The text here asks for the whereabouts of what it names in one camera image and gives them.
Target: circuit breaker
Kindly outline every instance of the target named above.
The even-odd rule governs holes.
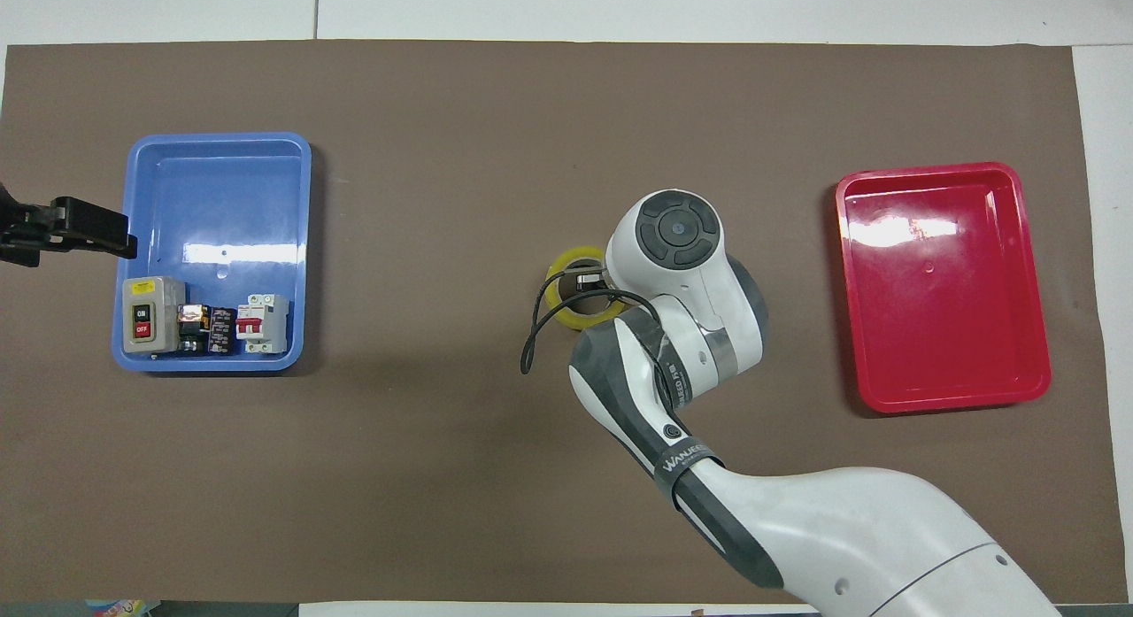
[[[249,354],[287,351],[288,299],[283,294],[248,294],[247,306],[236,310],[236,339]]]
[[[185,282],[168,275],[122,282],[122,350],[127,354],[162,354],[178,345],[177,307],[185,302]]]

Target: brown table surface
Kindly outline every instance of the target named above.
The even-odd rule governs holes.
[[[318,152],[303,358],[146,376],[110,357],[116,262],[0,269],[0,599],[791,601],[659,498],[566,379],[554,257],[641,195],[721,211],[767,354],[684,420],[736,471],[902,469],[1057,602],[1125,601],[1068,49],[482,42],[12,46],[0,179],[120,206],[155,132]],[[855,395],[833,186],[1004,161],[1023,180],[1054,383],[878,418]]]

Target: plastic tray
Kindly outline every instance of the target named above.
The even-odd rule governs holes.
[[[858,172],[835,194],[858,387],[881,412],[1017,403],[1050,384],[1019,174]]]
[[[122,211],[138,255],[118,263],[111,352],[131,371],[279,371],[303,352],[310,146],[292,132],[150,136],[130,151]],[[125,278],[172,275],[187,300],[237,307],[248,294],[290,301],[283,354],[127,354]]]

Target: black cable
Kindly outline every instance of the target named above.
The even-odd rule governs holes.
[[[661,324],[661,315],[657,314],[657,310],[647,298],[644,298],[644,295],[640,294],[634,294],[632,291],[613,290],[613,288],[606,288],[606,290],[582,291],[582,293],[571,295],[570,299],[564,299],[563,302],[552,307],[552,309],[547,311],[543,318],[538,318],[539,302],[543,299],[544,291],[546,291],[547,286],[551,286],[552,282],[557,281],[557,278],[562,278],[563,274],[566,274],[565,269],[562,271],[562,273],[554,274],[552,277],[547,278],[547,282],[543,285],[543,290],[539,290],[539,294],[535,299],[535,311],[531,317],[531,332],[527,337],[527,342],[523,343],[523,351],[519,358],[519,371],[521,371],[521,374],[526,375],[531,370],[531,363],[535,362],[535,337],[539,334],[539,331],[543,329],[543,326],[550,323],[551,318],[554,318],[554,315],[557,315],[560,310],[573,306],[574,302],[583,301],[583,299],[594,299],[596,295],[605,295],[607,299],[631,299],[631,301],[639,302],[641,307],[645,307],[645,309],[649,311],[650,317]]]
[[[535,323],[539,319],[539,302],[543,299],[543,294],[547,293],[547,288],[551,286],[552,282],[559,281],[566,274],[599,274],[606,271],[605,267],[568,267],[568,269],[557,271],[555,274],[551,274],[546,282],[543,282],[543,286],[539,288],[539,293],[535,294],[535,310],[531,311],[531,327],[534,329]]]

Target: tape roll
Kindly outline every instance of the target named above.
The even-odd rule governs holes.
[[[559,258],[555,258],[555,262],[552,263],[550,269],[547,269],[547,275],[544,281],[552,277],[554,274],[561,273],[561,271],[566,269],[566,267],[573,266],[574,263],[598,262],[600,265],[603,257],[605,257],[605,251],[599,250],[597,247],[572,247],[570,250],[565,250],[563,254],[560,254]],[[562,295],[559,294],[557,282],[552,282],[551,285],[547,286],[547,290],[543,293],[543,299],[547,302],[547,309],[551,310],[555,309],[555,307],[563,302]],[[606,307],[605,310],[600,310],[595,315],[582,315],[579,314],[579,311],[570,309],[570,307],[564,307],[564,309],[559,310],[559,314],[555,314],[555,319],[557,319],[559,323],[565,324],[566,327],[571,327],[571,329],[583,331],[586,327],[596,326],[598,323],[605,323],[607,319],[616,317],[616,315],[620,315],[624,309],[625,303],[619,301],[612,301],[610,307]]]

